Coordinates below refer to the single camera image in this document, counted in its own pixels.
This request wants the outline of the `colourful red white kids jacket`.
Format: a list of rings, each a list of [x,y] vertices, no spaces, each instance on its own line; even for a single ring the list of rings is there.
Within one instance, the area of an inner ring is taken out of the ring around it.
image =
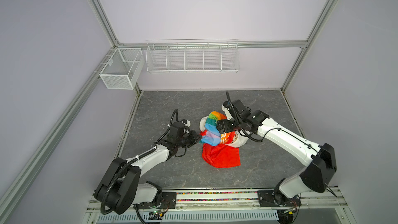
[[[201,119],[202,158],[216,168],[239,167],[239,148],[247,143],[248,138],[241,136],[237,131],[221,134],[217,129],[217,122],[224,119],[226,116],[216,111]]]

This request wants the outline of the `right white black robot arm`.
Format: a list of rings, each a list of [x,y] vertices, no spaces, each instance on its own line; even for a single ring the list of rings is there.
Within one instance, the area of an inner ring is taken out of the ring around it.
[[[222,105],[225,120],[217,123],[222,133],[236,131],[239,137],[254,142],[267,139],[294,156],[304,169],[282,179],[271,194],[271,203],[283,206],[308,190],[323,193],[337,171],[334,148],[311,142],[278,124],[268,114],[252,112],[240,100],[227,100]]]

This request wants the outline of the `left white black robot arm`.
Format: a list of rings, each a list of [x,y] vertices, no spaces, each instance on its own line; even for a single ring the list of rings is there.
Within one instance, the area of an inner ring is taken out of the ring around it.
[[[186,151],[198,144],[202,136],[183,121],[169,124],[168,129],[153,147],[128,159],[114,159],[94,192],[101,203],[103,215],[123,214],[131,205],[148,204],[158,207],[163,189],[152,182],[140,183],[141,177],[155,166],[177,156],[180,148]]]

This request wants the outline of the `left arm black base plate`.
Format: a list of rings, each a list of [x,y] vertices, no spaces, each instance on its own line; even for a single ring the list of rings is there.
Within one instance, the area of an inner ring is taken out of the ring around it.
[[[152,202],[138,204],[139,209],[175,209],[177,203],[177,192],[164,191],[160,196],[155,197]]]

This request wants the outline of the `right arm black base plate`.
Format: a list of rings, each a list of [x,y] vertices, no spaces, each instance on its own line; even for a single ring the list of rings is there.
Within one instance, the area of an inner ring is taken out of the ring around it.
[[[273,190],[258,190],[258,200],[261,207],[299,207],[302,206],[301,198],[296,195],[291,199],[284,195],[275,195]]]

